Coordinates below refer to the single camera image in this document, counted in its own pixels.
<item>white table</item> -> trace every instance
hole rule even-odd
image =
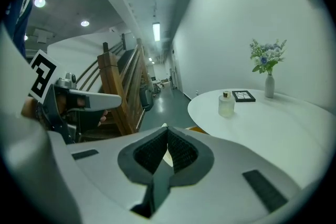
[[[263,91],[248,90],[256,102],[236,103],[235,114],[224,118],[218,114],[218,97],[223,91],[203,93],[189,103],[188,113],[200,128],[246,146],[302,188],[322,177],[334,154],[333,114],[282,94],[269,99]]]

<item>perfume bottle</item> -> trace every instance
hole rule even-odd
[[[219,97],[218,114],[222,117],[230,117],[234,113],[235,98],[231,95],[230,91],[223,92]]]

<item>vase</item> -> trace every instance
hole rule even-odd
[[[274,96],[274,78],[268,75],[265,81],[265,97],[273,98]]]

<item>gray floor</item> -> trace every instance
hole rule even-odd
[[[195,126],[188,114],[188,104],[189,100],[182,92],[172,90],[169,84],[166,84],[161,93],[154,98],[152,109],[145,113],[140,132],[162,126],[164,123],[180,128]]]

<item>bottle cap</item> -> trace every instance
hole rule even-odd
[[[230,98],[231,92],[230,91],[225,91],[225,92],[223,92],[223,96],[224,96],[224,98]]]

